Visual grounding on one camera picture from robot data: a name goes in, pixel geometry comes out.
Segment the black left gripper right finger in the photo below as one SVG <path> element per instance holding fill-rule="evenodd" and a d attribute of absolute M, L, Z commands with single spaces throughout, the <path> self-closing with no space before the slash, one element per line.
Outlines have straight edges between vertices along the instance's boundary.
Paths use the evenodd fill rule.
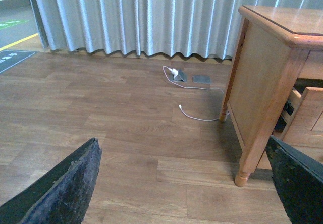
<path fill-rule="evenodd" d="M 271 135 L 266 154 L 291 223 L 322 223 L 322 164 Z"/>

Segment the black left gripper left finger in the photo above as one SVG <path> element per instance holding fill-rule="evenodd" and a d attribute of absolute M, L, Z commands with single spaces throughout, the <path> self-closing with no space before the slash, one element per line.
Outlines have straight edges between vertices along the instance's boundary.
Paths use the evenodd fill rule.
<path fill-rule="evenodd" d="M 82 223 L 102 149 L 91 138 L 24 191 L 1 205 L 1 223 Z"/>

